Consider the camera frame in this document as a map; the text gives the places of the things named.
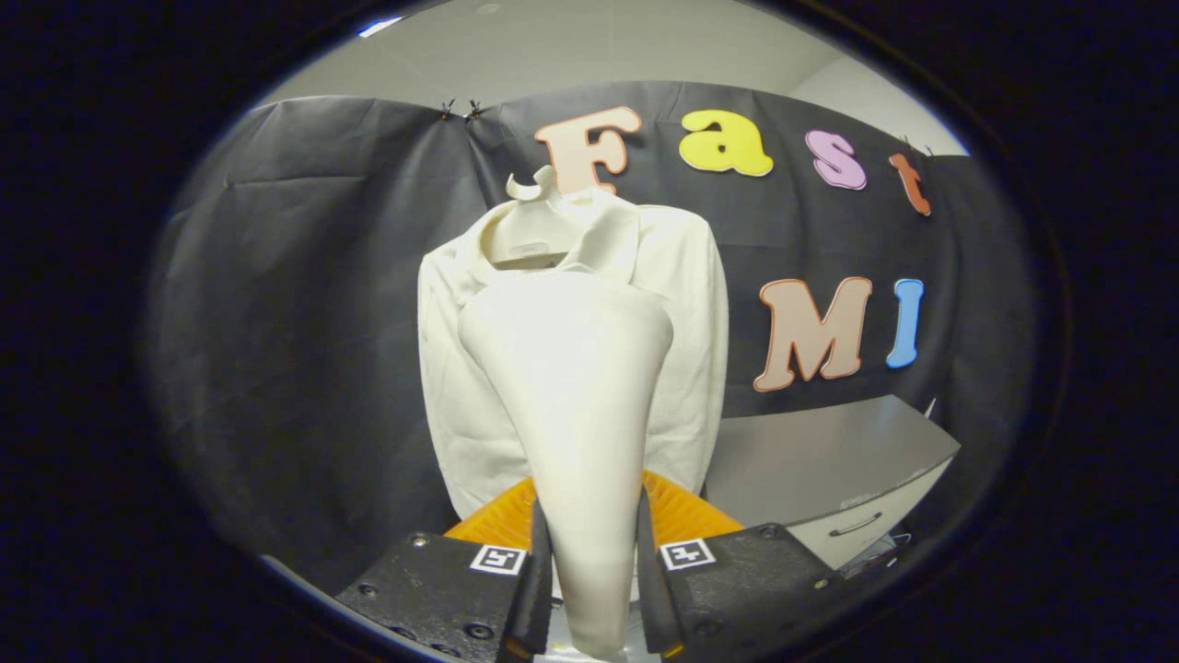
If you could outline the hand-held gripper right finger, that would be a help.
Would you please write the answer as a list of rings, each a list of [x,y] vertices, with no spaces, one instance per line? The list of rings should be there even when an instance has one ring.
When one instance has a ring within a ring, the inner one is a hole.
[[[838,612],[844,579],[788,529],[743,529],[644,471],[637,590],[661,659],[783,659]]]

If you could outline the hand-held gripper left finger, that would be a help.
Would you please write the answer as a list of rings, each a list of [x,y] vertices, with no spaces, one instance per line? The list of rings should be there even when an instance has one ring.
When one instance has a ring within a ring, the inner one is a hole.
[[[526,479],[444,533],[395,541],[336,599],[433,658],[531,662],[546,650],[551,562],[542,504]]]

